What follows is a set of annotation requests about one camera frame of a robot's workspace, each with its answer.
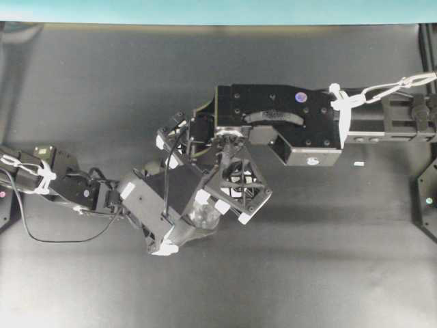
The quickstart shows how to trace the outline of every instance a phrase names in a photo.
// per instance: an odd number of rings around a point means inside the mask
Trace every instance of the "black cable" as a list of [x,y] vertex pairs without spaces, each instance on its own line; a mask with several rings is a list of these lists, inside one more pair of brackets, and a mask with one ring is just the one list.
[[181,131],[180,131],[178,137],[176,138],[173,147],[170,150],[169,156],[167,158],[167,163],[165,164],[165,170],[164,170],[164,211],[163,211],[163,217],[165,217],[165,218],[167,218],[167,214],[169,212],[169,186],[170,186],[169,170],[170,170],[171,155],[175,152],[176,148],[178,147],[180,139],[185,134],[187,129],[188,128],[186,126],[181,128]]
[[103,174],[103,172],[102,172],[101,169],[99,169],[98,167],[92,167],[92,168],[89,169],[89,171],[88,171],[89,176],[92,176],[94,172],[97,173],[97,175],[99,176],[100,179],[102,179],[103,181],[106,181],[106,182],[104,182],[104,183],[105,183],[105,185],[106,185],[110,190],[113,190],[113,187],[111,186],[111,183],[108,181],[108,179],[106,178],[106,176],[104,176],[104,174]]
[[91,236],[91,237],[83,239],[83,240],[79,240],[79,241],[47,241],[47,240],[44,240],[44,239],[37,238],[32,233],[30,233],[29,228],[27,227],[26,216],[25,216],[25,209],[24,209],[24,206],[23,206],[23,200],[21,198],[20,192],[18,191],[18,189],[16,187],[14,178],[11,176],[11,174],[7,170],[3,169],[2,167],[0,167],[0,170],[4,174],[6,174],[6,176],[8,176],[8,178],[9,178],[9,180],[11,182],[12,190],[15,193],[16,199],[18,200],[18,206],[20,208],[21,220],[23,221],[23,226],[24,226],[24,228],[26,230],[26,233],[29,235],[30,238],[32,238],[35,241],[39,241],[40,243],[64,244],[64,243],[86,243],[88,241],[92,241],[93,239],[96,239],[97,237],[99,237],[102,234],[104,234],[109,229],[111,224],[115,221],[115,219],[117,219],[117,217],[119,215],[119,212],[115,213],[113,215],[113,218],[108,222],[108,224],[104,227],[104,229],[102,231],[100,231],[98,234],[96,234],[94,236]]

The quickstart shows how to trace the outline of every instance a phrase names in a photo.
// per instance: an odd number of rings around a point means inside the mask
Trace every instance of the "white cable tie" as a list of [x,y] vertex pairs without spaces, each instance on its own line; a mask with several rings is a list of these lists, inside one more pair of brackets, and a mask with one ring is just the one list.
[[335,111],[340,112],[339,133],[341,149],[343,149],[344,143],[349,134],[352,108],[363,105],[366,98],[364,94],[349,96],[346,91],[340,88],[338,83],[331,84],[329,86],[329,92],[336,98],[336,100],[331,101],[330,105]]
[[[25,191],[25,193],[36,193],[38,195],[48,195],[50,193],[50,191],[48,190],[48,186],[50,185],[50,182],[52,180],[56,179],[56,173],[52,172],[50,169],[50,165],[44,161],[41,160],[42,166],[40,167],[39,165],[36,164],[23,164],[21,163],[21,161],[19,159],[16,159],[13,156],[4,154],[0,161],[6,165],[12,166],[12,167],[19,167],[23,170],[25,170],[26,172],[34,175],[34,176],[41,176],[41,182],[38,185],[38,187],[36,187],[33,191]],[[28,167],[26,167],[26,165],[32,165],[38,168],[37,172],[35,173],[34,171],[32,171],[31,169],[29,169]]]

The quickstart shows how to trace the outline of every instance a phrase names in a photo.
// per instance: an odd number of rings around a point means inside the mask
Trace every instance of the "teal wall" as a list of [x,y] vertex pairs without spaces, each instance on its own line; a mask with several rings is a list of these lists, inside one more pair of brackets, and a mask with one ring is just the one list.
[[437,0],[0,0],[0,20],[176,25],[437,21]]

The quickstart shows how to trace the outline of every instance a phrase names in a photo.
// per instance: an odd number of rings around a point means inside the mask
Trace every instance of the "black table surface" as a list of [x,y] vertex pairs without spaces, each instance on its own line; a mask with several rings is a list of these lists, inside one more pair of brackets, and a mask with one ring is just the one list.
[[[216,85],[360,87],[422,70],[418,26],[155,27],[46,24],[4,35],[4,143],[53,144],[120,178],[161,156],[156,130]],[[412,224],[424,143],[347,145],[334,167],[253,158],[274,193],[243,226],[149,256],[119,221],[84,245],[0,234],[0,325],[437,327],[437,244]],[[353,162],[364,161],[364,167]],[[81,238],[106,219],[25,198],[34,234]]]

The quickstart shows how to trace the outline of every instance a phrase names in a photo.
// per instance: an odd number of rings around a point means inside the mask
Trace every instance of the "purple sticker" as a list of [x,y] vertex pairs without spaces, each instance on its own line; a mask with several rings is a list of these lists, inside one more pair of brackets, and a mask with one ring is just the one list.
[[307,94],[304,93],[304,92],[298,92],[298,93],[295,95],[294,98],[296,99],[296,101],[297,101],[298,103],[304,103],[305,101],[307,101],[308,96],[307,96]]

